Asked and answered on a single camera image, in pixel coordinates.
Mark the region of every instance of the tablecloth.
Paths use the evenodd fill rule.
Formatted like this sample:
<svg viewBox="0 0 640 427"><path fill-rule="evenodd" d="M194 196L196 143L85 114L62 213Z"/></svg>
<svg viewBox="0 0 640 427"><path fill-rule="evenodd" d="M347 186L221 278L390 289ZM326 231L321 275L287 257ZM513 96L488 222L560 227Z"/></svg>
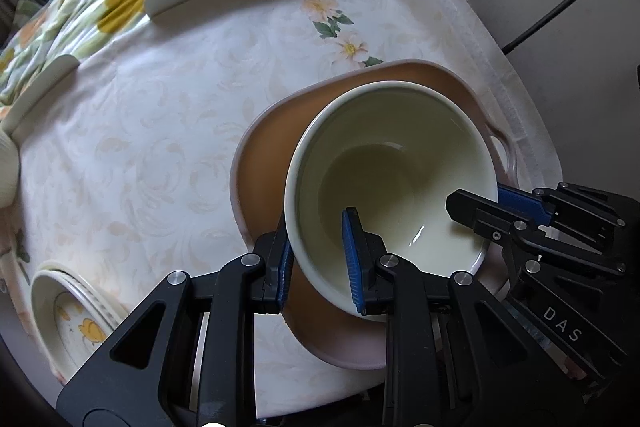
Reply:
<svg viewBox="0 0 640 427"><path fill-rule="evenodd" d="M466 0L193 0L114 38L14 133L18 232L0 257L26 328L28 279L73 266L128 309L167 273L243 254L229 197L236 146L296 90L398 58L451 69L514 137L523 188L561 179L529 95ZM255 323L259 416L306 409L382 381L313 357L280 316Z"/></svg>

